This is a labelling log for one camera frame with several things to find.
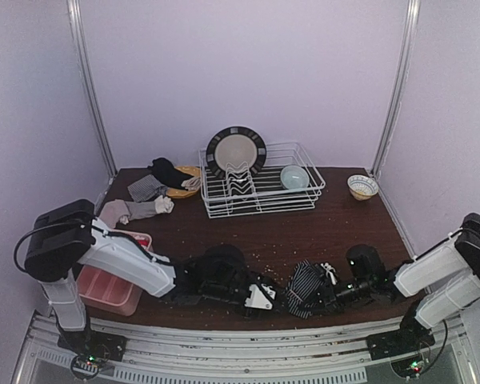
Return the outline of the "striped navy underwear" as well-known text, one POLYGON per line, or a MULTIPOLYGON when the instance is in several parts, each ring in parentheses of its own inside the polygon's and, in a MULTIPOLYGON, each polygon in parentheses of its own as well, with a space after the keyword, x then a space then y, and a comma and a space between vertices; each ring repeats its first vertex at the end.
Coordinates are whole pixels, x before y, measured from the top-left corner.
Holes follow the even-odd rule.
POLYGON ((298 318, 308 319, 318 305, 318 289, 326 284, 325 270, 308 260, 299 262, 285 289, 286 308, 298 318))

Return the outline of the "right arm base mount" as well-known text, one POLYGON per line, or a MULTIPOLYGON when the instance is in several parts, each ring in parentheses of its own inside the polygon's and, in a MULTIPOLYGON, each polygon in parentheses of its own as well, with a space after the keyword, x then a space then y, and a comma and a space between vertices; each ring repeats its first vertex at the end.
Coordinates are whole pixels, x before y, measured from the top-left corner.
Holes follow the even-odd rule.
POLYGON ((418 379, 431 370, 441 357, 449 337, 446 320, 442 320, 444 337, 441 347, 432 356, 435 344, 433 332, 425 328, 415 318, 403 318, 397 330, 372 334, 366 338, 367 348, 372 361, 393 358, 391 369, 405 380, 418 379))

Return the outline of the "red white-trimmed underwear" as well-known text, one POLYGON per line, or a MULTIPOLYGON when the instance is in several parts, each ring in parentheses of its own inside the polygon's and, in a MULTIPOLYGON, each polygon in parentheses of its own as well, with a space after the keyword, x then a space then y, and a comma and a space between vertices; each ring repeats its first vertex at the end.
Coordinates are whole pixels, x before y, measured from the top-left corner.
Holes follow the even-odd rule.
POLYGON ((150 244, 150 240, 148 238, 136 237, 135 240, 139 245, 143 247, 148 247, 150 244))

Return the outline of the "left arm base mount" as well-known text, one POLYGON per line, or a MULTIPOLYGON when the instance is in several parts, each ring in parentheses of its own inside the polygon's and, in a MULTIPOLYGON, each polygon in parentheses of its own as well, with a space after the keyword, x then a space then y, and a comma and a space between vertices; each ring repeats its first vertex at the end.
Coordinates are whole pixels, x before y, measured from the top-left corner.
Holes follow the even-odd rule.
POLYGON ((74 353, 70 361, 72 375, 84 382, 96 378, 109 362, 121 362, 126 352, 126 337, 97 332, 61 333, 58 346, 74 353))

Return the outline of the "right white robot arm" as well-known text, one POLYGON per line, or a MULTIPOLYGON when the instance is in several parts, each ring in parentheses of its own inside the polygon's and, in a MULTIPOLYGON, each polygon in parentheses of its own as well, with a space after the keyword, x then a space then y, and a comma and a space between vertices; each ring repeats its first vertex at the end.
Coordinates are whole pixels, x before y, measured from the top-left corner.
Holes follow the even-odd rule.
POLYGON ((346 260, 352 280, 322 284, 316 293, 319 309, 340 312, 364 298, 393 304, 439 283, 413 302, 401 321, 402 330, 425 334, 480 299, 480 214, 468 214, 458 230, 397 268, 385 268, 377 250, 366 244, 348 249, 346 260))

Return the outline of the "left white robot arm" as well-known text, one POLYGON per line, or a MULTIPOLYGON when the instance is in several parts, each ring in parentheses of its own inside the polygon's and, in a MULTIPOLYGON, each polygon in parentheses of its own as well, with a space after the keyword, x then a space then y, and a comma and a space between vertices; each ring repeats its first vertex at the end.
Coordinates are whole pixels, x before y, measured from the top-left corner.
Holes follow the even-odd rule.
POLYGON ((235 246, 220 245, 177 261, 143 248, 132 235, 110 228, 80 199, 37 217, 13 251, 15 267, 42 285, 65 332, 83 332, 88 314, 78 295, 73 268, 92 266, 172 302, 203 298, 248 310, 280 310, 274 284, 247 266, 235 246))

